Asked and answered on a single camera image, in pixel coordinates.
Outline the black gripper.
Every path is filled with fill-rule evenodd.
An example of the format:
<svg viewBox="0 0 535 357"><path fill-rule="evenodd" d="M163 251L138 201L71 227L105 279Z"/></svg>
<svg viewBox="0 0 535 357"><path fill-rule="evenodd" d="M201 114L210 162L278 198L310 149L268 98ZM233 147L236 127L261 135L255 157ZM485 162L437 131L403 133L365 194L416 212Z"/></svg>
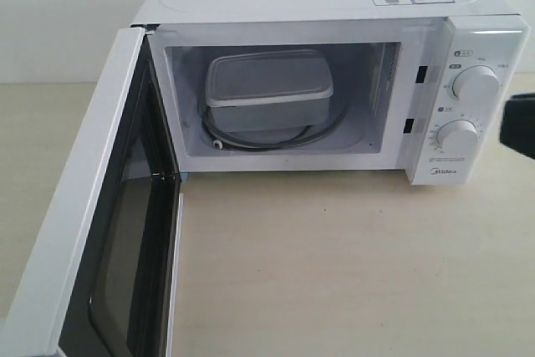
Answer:
<svg viewBox="0 0 535 357"><path fill-rule="evenodd" d="M534 93L515 94L502 112L500 143L532 160L535 159Z"/></svg>

